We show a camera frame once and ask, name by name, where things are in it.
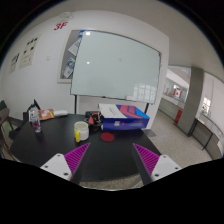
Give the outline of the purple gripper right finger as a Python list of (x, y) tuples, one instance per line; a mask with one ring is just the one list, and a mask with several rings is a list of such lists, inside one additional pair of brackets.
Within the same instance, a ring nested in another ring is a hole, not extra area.
[(168, 155), (157, 155), (136, 143), (133, 144), (132, 153), (143, 182), (154, 182), (181, 170)]

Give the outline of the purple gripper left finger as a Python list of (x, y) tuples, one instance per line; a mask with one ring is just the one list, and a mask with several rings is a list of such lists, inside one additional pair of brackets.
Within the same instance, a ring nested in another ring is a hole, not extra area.
[(43, 164), (41, 169), (70, 181), (77, 173), (89, 146), (90, 144), (86, 143), (66, 154), (57, 153)]

